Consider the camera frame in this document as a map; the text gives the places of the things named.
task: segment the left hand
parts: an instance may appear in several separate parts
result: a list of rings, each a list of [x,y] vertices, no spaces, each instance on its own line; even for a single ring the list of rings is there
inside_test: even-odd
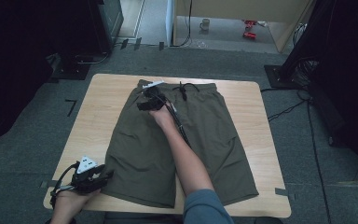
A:
[[[70,223],[89,199],[100,193],[100,189],[81,195],[73,190],[65,190],[57,195],[53,218],[50,223]]]

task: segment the gray carpet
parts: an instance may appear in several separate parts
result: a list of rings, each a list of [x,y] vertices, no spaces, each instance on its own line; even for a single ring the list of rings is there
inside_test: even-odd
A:
[[[0,137],[0,223],[43,223],[51,211],[43,207],[45,189],[57,166],[87,87],[97,73],[195,77],[255,81],[269,88],[264,64],[283,64],[285,55],[210,49],[165,49],[141,46],[115,49],[94,64],[84,81],[46,83],[22,111],[13,128]],[[67,116],[72,103],[74,112]],[[267,91],[263,99],[268,116],[295,105],[296,91]],[[316,108],[310,107],[318,162],[324,179],[331,223],[358,223],[358,157],[347,148],[327,144],[328,133]],[[282,168],[292,195],[292,215],[283,223],[328,223],[321,179],[312,147],[307,105],[295,108],[270,123]],[[78,223],[103,223],[104,213],[83,211]],[[234,217],[252,223],[253,217]]]

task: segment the shorts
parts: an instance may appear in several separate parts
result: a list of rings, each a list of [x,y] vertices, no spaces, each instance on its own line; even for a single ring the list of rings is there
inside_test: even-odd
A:
[[[102,193],[148,206],[172,208],[175,203],[175,165],[168,141],[147,111],[140,80],[124,105],[106,151],[103,174],[114,172]],[[214,83],[162,83],[181,120],[187,139],[204,163],[223,205],[258,195],[241,140],[223,96]]]

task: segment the gray sleeve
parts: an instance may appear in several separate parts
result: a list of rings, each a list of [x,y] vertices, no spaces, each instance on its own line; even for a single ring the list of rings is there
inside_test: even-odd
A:
[[[183,217],[186,224],[234,223],[217,194],[210,189],[200,189],[187,196]]]

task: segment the drawstring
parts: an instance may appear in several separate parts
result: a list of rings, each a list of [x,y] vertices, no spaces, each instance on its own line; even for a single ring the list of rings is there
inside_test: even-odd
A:
[[[186,86],[186,85],[191,85],[191,86],[193,86],[194,88],[196,88],[197,91],[200,91],[199,88],[197,88],[197,86],[194,85],[193,83],[186,83],[185,85],[182,85],[182,82],[180,82],[179,87],[175,87],[175,88],[173,88],[172,90],[174,91],[174,90],[179,89],[179,91],[182,93],[182,97],[183,97],[183,100],[184,100],[184,101],[187,101],[187,95],[186,95],[186,89],[185,89],[185,86]]]

